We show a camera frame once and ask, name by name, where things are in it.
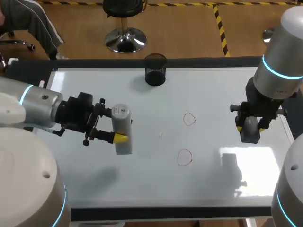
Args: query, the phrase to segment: chrome stool base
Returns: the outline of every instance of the chrome stool base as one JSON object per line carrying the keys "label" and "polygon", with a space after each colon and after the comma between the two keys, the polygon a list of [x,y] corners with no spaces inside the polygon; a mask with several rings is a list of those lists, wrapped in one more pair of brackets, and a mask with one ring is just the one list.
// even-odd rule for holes
{"label": "chrome stool base", "polygon": [[122,29],[111,31],[105,38],[105,45],[117,53],[133,53],[146,45],[145,34],[136,28],[129,27],[123,34]]}

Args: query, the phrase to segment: office chair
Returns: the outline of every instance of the office chair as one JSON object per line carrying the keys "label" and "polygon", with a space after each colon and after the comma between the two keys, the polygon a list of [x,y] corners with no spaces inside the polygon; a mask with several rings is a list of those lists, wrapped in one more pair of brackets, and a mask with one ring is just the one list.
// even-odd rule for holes
{"label": "office chair", "polygon": [[[15,36],[15,33],[13,31],[8,31],[6,32],[8,34],[8,36],[10,38],[14,37]],[[24,40],[18,40],[18,39],[14,39],[14,40],[0,40],[0,45],[6,45],[6,44],[23,44],[25,46],[27,46],[27,48],[30,50],[30,51],[34,51],[36,49],[35,45],[33,44],[28,44],[26,41]],[[0,52],[0,64],[3,68],[3,71],[6,70],[6,68],[8,67],[7,66],[7,63],[5,62],[1,52]]]}

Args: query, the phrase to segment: yellow tape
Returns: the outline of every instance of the yellow tape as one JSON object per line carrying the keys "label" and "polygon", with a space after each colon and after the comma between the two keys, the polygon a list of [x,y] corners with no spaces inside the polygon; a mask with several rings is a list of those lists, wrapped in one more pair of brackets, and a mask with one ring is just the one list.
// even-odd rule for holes
{"label": "yellow tape", "polygon": [[228,51],[228,48],[227,48],[225,33],[224,33],[221,17],[219,15],[218,6],[213,6],[213,9],[214,9],[214,15],[216,17],[216,22],[217,22],[217,25],[218,25],[218,28],[219,28],[219,34],[220,34],[220,39],[221,39],[221,46],[222,46],[222,50],[223,50],[224,56],[225,57],[230,57],[231,55],[229,54],[229,51]]}
{"label": "yellow tape", "polygon": [[115,133],[113,143],[125,143],[128,141],[128,137]]}
{"label": "yellow tape", "polygon": [[237,126],[237,130],[238,130],[238,132],[241,132],[241,130],[242,130],[242,127],[240,127],[240,126]]}
{"label": "yellow tape", "polygon": [[[72,2],[72,1],[38,1],[39,4],[53,4],[53,5],[95,5],[102,6],[102,2]],[[149,3],[150,6],[252,6],[252,5],[296,5],[295,2],[193,2],[193,3]]]}

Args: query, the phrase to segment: person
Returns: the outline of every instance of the person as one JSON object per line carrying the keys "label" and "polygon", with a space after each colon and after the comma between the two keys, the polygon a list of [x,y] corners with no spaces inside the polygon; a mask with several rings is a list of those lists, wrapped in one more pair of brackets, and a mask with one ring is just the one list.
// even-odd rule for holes
{"label": "person", "polygon": [[64,43],[41,5],[32,0],[0,0],[0,28],[28,30],[51,60],[66,59],[57,48]]}

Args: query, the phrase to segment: black stool seat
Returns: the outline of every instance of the black stool seat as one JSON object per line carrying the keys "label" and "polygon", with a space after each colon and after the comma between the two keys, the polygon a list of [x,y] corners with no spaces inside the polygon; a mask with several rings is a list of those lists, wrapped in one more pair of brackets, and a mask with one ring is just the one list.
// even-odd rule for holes
{"label": "black stool seat", "polygon": [[133,17],[143,9],[142,0],[103,0],[103,10],[112,17]]}

